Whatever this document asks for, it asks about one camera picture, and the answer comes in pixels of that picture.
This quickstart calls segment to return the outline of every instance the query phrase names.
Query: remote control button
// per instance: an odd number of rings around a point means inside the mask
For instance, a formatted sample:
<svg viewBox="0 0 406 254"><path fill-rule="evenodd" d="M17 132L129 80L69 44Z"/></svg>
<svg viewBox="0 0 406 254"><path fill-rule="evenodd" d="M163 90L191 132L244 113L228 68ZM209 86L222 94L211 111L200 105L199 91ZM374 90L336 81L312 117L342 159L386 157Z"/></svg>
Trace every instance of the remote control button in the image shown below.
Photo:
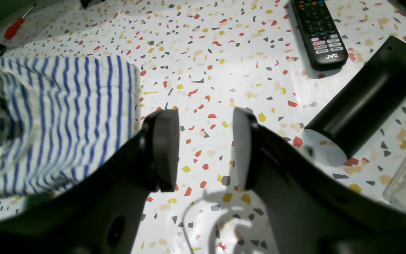
<svg viewBox="0 0 406 254"><path fill-rule="evenodd" d="M330 48L333 48L333 47L339 47L339 46L341 46L342 44L340 43L340 42L336 42L336 43L332 43L332 44L329 44L328 46L330 47Z"/></svg>
<svg viewBox="0 0 406 254"><path fill-rule="evenodd" d="M317 50L316 51L316 54L323 54L323 53L327 53L328 52L328 49L321 49L321 50Z"/></svg>
<svg viewBox="0 0 406 254"><path fill-rule="evenodd" d="M337 48L331 48L330 51L335 52L335 51L341 51L343 49L344 49L343 47L337 47Z"/></svg>
<svg viewBox="0 0 406 254"><path fill-rule="evenodd" d="M322 45L322 44L325 44L325 41L313 42L313 46L318 46L318 45Z"/></svg>
<svg viewBox="0 0 406 254"><path fill-rule="evenodd" d="M339 39L329 39L327 43L339 42Z"/></svg>
<svg viewBox="0 0 406 254"><path fill-rule="evenodd" d="M323 48L327 48L327 45L320 45L320 46L315 46L314 47L315 50L323 49Z"/></svg>

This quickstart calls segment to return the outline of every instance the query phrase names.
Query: remote control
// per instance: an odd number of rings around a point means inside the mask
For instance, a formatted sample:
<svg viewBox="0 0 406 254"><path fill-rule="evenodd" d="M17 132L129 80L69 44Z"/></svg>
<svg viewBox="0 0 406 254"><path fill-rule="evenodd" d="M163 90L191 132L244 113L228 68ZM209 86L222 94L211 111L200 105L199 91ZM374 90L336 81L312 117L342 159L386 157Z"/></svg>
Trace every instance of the remote control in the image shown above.
<svg viewBox="0 0 406 254"><path fill-rule="evenodd" d="M316 71L341 68L348 58L324 0L291 0L309 62Z"/></svg>

